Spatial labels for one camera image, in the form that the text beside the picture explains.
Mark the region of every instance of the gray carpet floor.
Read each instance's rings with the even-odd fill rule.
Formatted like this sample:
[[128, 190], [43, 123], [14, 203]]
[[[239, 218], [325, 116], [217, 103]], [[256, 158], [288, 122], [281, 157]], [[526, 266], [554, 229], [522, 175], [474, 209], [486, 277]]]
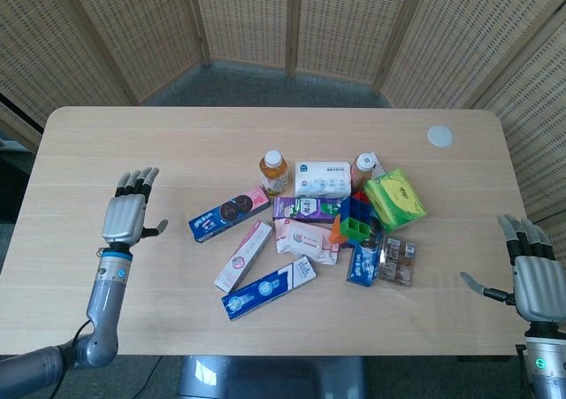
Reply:
[[[304, 75], [288, 79], [281, 71], [228, 63], [184, 74], [145, 105], [387, 107], [383, 99], [363, 86]], [[32, 156], [6, 154], [0, 153], [0, 158], [31, 171]], [[12, 224], [0, 221], [0, 268], [12, 230]], [[74, 330], [69, 327], [69, 338]], [[118, 356], [106, 368], [69, 372], [57, 398], [129, 398], [143, 385], [156, 360]], [[174, 397], [179, 374], [180, 357], [165, 357], [138, 397]], [[369, 357], [366, 378], [371, 399], [515, 399], [519, 394], [515, 357], [471, 361], [456, 357]], [[50, 388], [28, 397], [46, 398], [49, 392]]]

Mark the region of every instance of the robotic hand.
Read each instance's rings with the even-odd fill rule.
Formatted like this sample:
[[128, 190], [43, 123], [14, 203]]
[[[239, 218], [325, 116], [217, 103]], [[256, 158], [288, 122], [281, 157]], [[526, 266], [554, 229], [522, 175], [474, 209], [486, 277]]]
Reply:
[[87, 308], [92, 334], [79, 336], [85, 323], [66, 344], [0, 362], [0, 397], [21, 397], [58, 382], [53, 397], [67, 369], [98, 368], [114, 359], [118, 353], [119, 314], [133, 260], [130, 248], [141, 238], [157, 236], [167, 227], [166, 219], [156, 228], [143, 226], [149, 193], [158, 173], [156, 167], [124, 173], [110, 200], [103, 227], [108, 247], [98, 250], [100, 262]]
[[525, 332], [526, 347], [517, 346], [524, 368], [527, 350], [528, 381], [522, 382], [523, 397], [566, 398], [566, 334], [558, 324], [566, 322], [566, 272], [555, 260], [547, 234], [529, 219], [498, 216], [513, 272], [513, 293], [487, 288], [468, 273], [463, 280], [477, 293], [516, 306], [531, 326]]

